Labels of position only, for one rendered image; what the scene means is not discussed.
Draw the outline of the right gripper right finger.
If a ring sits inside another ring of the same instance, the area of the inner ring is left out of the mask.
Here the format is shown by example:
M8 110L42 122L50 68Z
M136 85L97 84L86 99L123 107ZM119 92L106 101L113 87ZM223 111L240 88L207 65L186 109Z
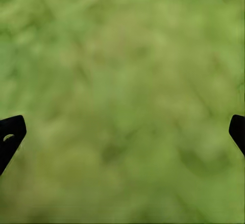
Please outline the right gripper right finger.
M229 134L240 148L245 156L245 117L240 115L233 115L230 126Z

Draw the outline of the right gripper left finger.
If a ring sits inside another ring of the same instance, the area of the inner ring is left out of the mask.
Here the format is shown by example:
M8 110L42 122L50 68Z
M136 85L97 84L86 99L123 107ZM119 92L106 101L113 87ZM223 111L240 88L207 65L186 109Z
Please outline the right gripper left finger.
M22 115L0 120L0 176L27 133Z

